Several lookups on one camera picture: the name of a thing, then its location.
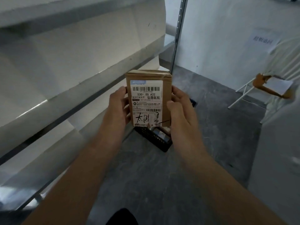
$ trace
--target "barcode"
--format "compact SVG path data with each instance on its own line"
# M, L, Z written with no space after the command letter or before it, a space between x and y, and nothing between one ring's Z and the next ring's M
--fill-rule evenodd
M160 112L160 109L146 109L146 111L151 111L151 112Z
M160 91L160 87L132 87L133 91Z

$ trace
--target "blue label sticker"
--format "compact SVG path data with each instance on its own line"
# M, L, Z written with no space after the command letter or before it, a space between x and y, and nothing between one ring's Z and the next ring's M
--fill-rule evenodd
M145 80L130 80L130 85L145 85Z

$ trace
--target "person's right hand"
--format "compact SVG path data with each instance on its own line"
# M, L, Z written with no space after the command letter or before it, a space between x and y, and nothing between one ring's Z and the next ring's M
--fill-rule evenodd
M189 96L172 86L172 101L167 102L167 107L171 112L171 137L175 151L185 161L206 154L197 115Z

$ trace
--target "hand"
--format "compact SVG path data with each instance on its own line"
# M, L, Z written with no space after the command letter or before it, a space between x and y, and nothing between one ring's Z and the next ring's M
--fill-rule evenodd
M99 132L95 138L99 147L105 146L116 154L121 147L125 126L130 122L127 87L120 87L110 95L110 102L103 117Z
M171 136L174 149L188 161L198 154L206 153L198 128L196 112L189 96L172 86L172 101L167 102L171 112Z

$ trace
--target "concrete floor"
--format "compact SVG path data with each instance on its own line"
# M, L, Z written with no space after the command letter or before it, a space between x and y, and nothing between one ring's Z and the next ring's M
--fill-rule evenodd
M184 68L174 69L173 84L198 102L195 110L207 150L246 187L265 110L246 101L227 109L239 94ZM139 224L214 220L173 146L163 153L135 131L112 163L87 224L105 224L121 208L129 209Z

